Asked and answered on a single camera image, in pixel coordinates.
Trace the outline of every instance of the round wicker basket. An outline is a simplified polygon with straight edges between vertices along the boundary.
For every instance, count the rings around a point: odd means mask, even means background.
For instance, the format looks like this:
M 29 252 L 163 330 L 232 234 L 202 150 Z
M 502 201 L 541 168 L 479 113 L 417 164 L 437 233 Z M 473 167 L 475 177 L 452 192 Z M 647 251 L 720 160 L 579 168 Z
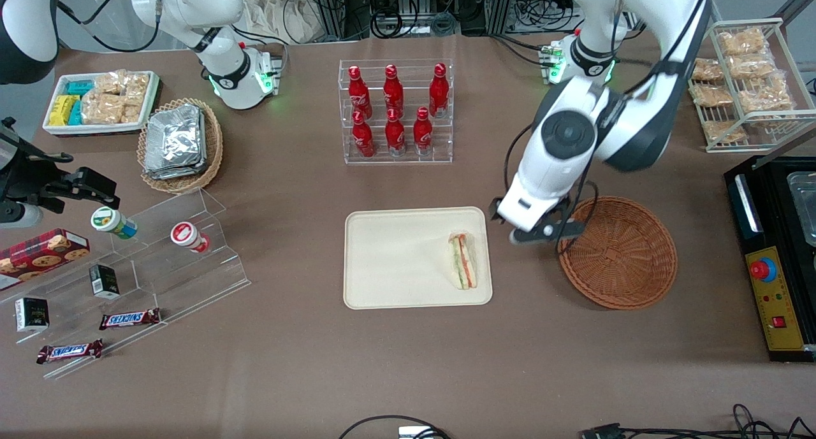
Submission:
M 195 187 L 204 187 L 215 178 L 221 167 L 221 158 L 224 155 L 224 137 L 221 135 L 221 125 L 212 109 L 201 100 L 188 99 L 174 99 L 169 103 L 159 106 L 156 111 L 167 111 L 180 107 L 184 103 L 190 103 L 198 106 L 204 112 L 204 132 L 207 135 L 207 160 L 210 166 L 206 171 L 200 175 L 182 176 L 180 178 L 172 178 L 171 180 L 154 180 L 145 173 L 142 173 L 142 180 L 151 186 L 153 189 L 163 192 L 180 194 L 194 189 Z M 139 134 L 139 148 L 136 149 L 136 160 L 139 165 L 145 168 L 145 141 L 147 136 L 148 126 L 142 126 L 142 131 Z
M 591 207 L 592 200 L 582 201 L 574 218 L 586 220 Z M 653 213 L 626 198 L 598 198 L 583 234 L 559 261 L 584 296 L 618 310 L 658 302 L 677 274 L 671 234 Z

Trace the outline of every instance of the yellow control panel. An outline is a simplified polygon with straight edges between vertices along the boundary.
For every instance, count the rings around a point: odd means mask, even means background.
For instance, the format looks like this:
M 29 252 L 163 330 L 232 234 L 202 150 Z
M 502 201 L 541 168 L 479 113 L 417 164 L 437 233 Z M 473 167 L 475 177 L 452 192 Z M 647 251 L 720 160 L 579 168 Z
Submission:
M 762 330 L 771 351 L 802 351 L 804 343 L 793 312 L 787 282 L 779 264 L 776 247 L 765 248 L 745 256 Z

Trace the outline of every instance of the brown table surface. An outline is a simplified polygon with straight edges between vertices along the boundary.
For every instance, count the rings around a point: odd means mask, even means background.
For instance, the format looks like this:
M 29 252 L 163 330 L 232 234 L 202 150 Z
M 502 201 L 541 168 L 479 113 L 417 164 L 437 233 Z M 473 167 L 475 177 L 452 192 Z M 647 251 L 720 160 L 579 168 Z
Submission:
M 628 41 L 622 55 L 654 59 L 655 44 Z M 338 60 L 436 56 L 455 58 L 454 162 L 346 166 Z M 353 311 L 342 299 L 346 216 L 486 210 L 502 194 L 507 145 L 545 91 L 538 69 L 488 38 L 304 45 L 291 48 L 280 95 L 249 111 L 220 103 L 189 51 L 66 51 L 57 72 L 117 68 L 157 71 L 161 102 L 198 97 L 215 110 L 225 154 L 207 190 L 227 206 L 224 232 L 253 283 L 56 382 L 4 332 L 0 436 L 332 438 L 363 417 L 402 414 L 461 439 L 573 437 L 607 422 L 728 428 L 735 402 L 779 427 L 796 415 L 816 421 L 816 369 L 767 362 L 722 180 L 746 156 L 705 154 L 688 99 L 649 171 L 597 164 L 590 173 L 603 195 L 641 202 L 674 236 L 679 273 L 655 306 L 603 310 L 569 285 L 551 245 L 514 247 L 509 226 L 489 223 L 487 305 Z M 618 65 L 613 85 L 644 71 Z M 169 197 L 140 180 L 134 135 L 39 132 L 36 143 L 116 180 L 125 213 Z M 37 228 L 3 232 L 3 245 L 52 227 L 92 232 L 95 206 L 69 201 Z M 396 425 L 353 436 L 396 437 Z

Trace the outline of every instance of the small black box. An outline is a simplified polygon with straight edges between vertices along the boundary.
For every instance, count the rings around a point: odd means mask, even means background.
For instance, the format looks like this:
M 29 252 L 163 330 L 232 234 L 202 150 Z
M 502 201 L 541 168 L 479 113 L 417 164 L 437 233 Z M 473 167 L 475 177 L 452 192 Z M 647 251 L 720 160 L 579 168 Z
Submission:
M 45 299 L 22 297 L 14 302 L 17 331 L 43 331 L 48 327 L 48 302 Z
M 119 297 L 119 283 L 116 282 L 116 271 L 113 268 L 97 264 L 90 268 L 89 273 L 94 296 L 102 299 Z

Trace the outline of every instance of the red bottle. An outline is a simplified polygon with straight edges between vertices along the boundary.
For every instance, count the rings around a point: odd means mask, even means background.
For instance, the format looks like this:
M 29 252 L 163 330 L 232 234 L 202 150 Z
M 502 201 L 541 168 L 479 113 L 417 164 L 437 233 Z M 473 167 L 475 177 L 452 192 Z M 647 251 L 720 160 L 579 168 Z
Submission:
M 402 95 L 402 82 L 397 78 L 397 67 L 390 64 L 385 67 L 385 84 L 382 85 L 385 92 L 385 108 L 393 109 L 397 113 L 397 119 L 402 119 L 402 103 L 405 97 Z
M 354 120 L 354 128 L 352 128 L 352 135 L 354 135 L 354 144 L 358 147 L 358 151 L 362 157 L 373 157 L 376 153 L 374 146 L 374 138 L 371 136 L 371 127 L 365 123 L 363 113 L 355 111 L 352 114 Z
M 355 111 L 360 111 L 365 114 L 366 119 L 371 119 L 371 97 L 368 94 L 368 87 L 360 77 L 360 68 L 356 66 L 349 67 L 349 97 L 352 99 L 352 105 Z
M 431 116 L 440 119 L 448 115 L 448 91 L 451 86 L 445 77 L 447 68 L 445 64 L 437 63 L 433 68 L 433 81 L 431 81 Z
M 405 154 L 405 128 L 402 126 L 397 111 L 388 109 L 388 123 L 385 124 L 385 140 L 388 141 L 388 153 L 394 157 Z
M 419 155 L 431 154 L 431 132 L 434 131 L 431 120 L 428 120 L 428 108 L 423 106 L 416 110 L 416 122 L 414 122 L 414 146 Z

